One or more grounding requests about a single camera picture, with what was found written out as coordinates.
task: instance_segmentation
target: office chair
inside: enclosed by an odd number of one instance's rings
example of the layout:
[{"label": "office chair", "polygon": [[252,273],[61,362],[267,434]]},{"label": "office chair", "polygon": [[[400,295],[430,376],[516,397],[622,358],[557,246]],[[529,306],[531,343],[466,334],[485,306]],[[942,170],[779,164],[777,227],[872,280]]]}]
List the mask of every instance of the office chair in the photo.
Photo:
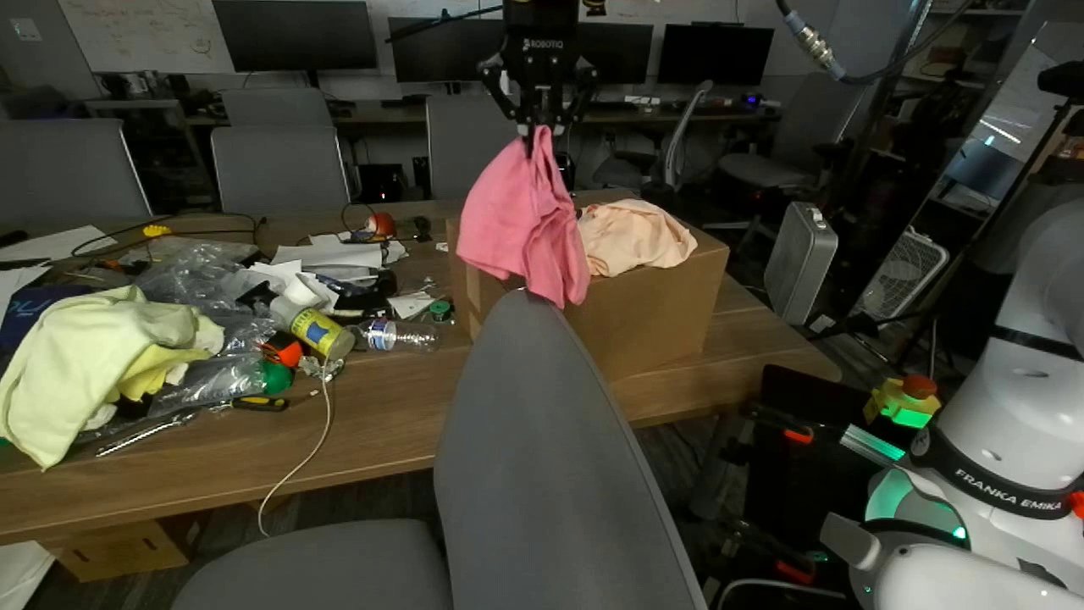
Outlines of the office chair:
[{"label": "office chair", "polygon": [[348,180],[333,128],[213,128],[211,157],[223,212],[291,216],[348,206]]},{"label": "office chair", "polygon": [[436,201],[462,201],[479,174],[516,140],[516,121],[489,96],[430,96],[427,157]]},{"label": "office chair", "polygon": [[462,374],[421,522],[301,529],[202,566],[177,610],[704,610],[657,493],[559,310],[509,293]]},{"label": "office chair", "polygon": [[318,89],[309,86],[244,86],[228,89],[223,104],[229,125],[267,125],[267,128],[304,128],[326,125],[333,128],[327,102]]},{"label": "office chair", "polygon": [[820,145],[841,145],[849,121],[861,114],[865,86],[841,86],[822,74],[807,77],[791,104],[782,107],[777,125],[772,157],[729,154],[718,170],[759,191],[787,196],[820,186]]},{"label": "office chair", "polygon": [[0,121],[2,216],[149,216],[116,119]]}]

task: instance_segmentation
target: yellow cloth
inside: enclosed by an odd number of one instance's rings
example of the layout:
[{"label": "yellow cloth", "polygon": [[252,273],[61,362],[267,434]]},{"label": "yellow cloth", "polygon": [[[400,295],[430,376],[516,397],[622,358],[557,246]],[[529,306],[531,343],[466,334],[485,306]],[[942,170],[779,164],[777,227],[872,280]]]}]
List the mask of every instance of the yellow cloth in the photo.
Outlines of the yellow cloth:
[{"label": "yellow cloth", "polygon": [[177,383],[223,347],[197,310],[116,287],[50,306],[0,380],[0,434],[40,468],[59,465],[103,406]]},{"label": "yellow cloth", "polygon": [[588,273],[610,277],[636,266],[676,268],[692,252],[697,252],[697,237],[646,201],[587,206],[578,216],[578,237]]}]

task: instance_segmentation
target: cable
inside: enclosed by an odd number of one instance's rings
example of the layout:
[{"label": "cable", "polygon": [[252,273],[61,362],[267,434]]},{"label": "cable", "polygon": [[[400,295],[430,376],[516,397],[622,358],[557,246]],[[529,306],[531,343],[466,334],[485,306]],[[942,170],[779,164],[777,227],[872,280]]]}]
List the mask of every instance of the cable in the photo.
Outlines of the cable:
[{"label": "cable", "polygon": [[946,20],[942,32],[927,33],[925,40],[916,40],[916,37],[919,37],[919,24],[920,24],[920,17],[927,15],[927,5],[931,5],[931,0],[911,0],[908,24],[904,24],[904,32],[901,32],[901,37],[899,37],[899,48],[893,48],[893,55],[890,55],[888,64],[879,64],[876,70],[867,70],[867,74],[849,74],[849,70],[838,61],[830,40],[822,40],[820,32],[814,32],[787,0],[777,0],[787,27],[791,32],[791,37],[799,37],[804,52],[807,52],[822,70],[830,70],[838,80],[846,80],[846,86],[876,80],[876,77],[888,74],[893,64],[911,61],[911,59],[920,55],[927,45],[935,45],[939,37],[946,37],[949,27],[970,9],[970,5],[963,5],[955,15],[949,15],[949,20]]},{"label": "cable", "polygon": [[142,224],[129,224],[129,227],[123,227],[123,231],[108,231],[108,235],[97,235],[97,237],[87,237],[87,241],[74,243],[68,257],[79,257],[83,246],[90,246],[90,243],[97,243],[97,241],[112,241],[112,237],[120,237],[120,235],[144,231],[144,227],[151,227],[151,224],[164,224],[164,227],[166,227],[166,235],[160,235],[160,237],[247,235],[252,243],[260,246],[260,231],[267,227],[267,216],[258,216],[247,231],[169,231],[166,221],[142,221]]},{"label": "cable", "polygon": [[702,80],[702,86],[697,86],[697,92],[693,92],[692,102],[683,104],[681,121],[676,121],[676,128],[675,128],[675,135],[671,135],[671,145],[666,145],[666,157],[664,157],[664,182],[666,182],[671,191],[681,186],[681,182],[676,182],[676,174],[681,174],[676,157],[681,157],[683,128],[686,128],[692,114],[697,111],[697,104],[711,96],[711,89],[715,89],[715,80]]},{"label": "cable", "polygon": [[267,494],[260,497],[258,529],[260,529],[263,540],[272,540],[272,532],[267,532],[267,526],[263,526],[263,512],[267,512],[272,497],[273,497],[297,471],[309,468],[309,460],[326,449],[326,442],[327,442],[327,434],[333,434],[333,420],[334,420],[333,374],[318,374],[318,394],[326,397],[326,399],[322,399],[322,402],[326,402],[326,424],[322,424],[311,450],[309,450],[289,476],[282,476],[282,479],[267,487]]},{"label": "cable", "polygon": [[736,581],[720,590],[720,595],[715,595],[715,610],[720,610],[720,604],[743,590],[743,587],[772,587],[772,590],[789,590],[789,594],[809,594],[809,595],[825,595],[825,599],[846,599],[838,590],[816,590],[816,587],[795,587],[795,583],[782,583],[782,581]]}]

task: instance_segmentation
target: pink cloth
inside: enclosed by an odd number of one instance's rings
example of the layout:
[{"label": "pink cloth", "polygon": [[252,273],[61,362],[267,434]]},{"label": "pink cloth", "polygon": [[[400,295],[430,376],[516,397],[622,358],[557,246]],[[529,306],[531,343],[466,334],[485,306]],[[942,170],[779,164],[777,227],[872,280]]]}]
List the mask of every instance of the pink cloth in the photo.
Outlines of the pink cloth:
[{"label": "pink cloth", "polygon": [[559,310],[578,306],[588,270],[551,128],[537,125],[531,150],[516,140],[485,166],[465,202],[457,253],[502,280],[526,277],[531,295]]}]

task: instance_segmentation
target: green light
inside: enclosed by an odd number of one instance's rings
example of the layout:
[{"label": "green light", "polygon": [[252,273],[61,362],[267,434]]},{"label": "green light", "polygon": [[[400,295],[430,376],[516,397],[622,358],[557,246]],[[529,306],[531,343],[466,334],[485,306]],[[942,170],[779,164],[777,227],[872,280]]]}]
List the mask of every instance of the green light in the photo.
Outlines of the green light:
[{"label": "green light", "polygon": [[899,428],[920,432],[920,428],[927,428],[927,420],[931,420],[935,412],[901,406],[901,409],[879,409],[879,417],[888,417],[888,420],[899,424]]},{"label": "green light", "polygon": [[911,479],[888,471],[873,494],[867,497],[867,522],[890,522],[899,519],[899,507],[916,493]]},{"label": "green light", "polygon": [[873,436],[855,424],[843,432],[841,444],[873,465],[901,465],[908,458],[908,450],[901,450],[901,449],[888,444],[885,436]]}]

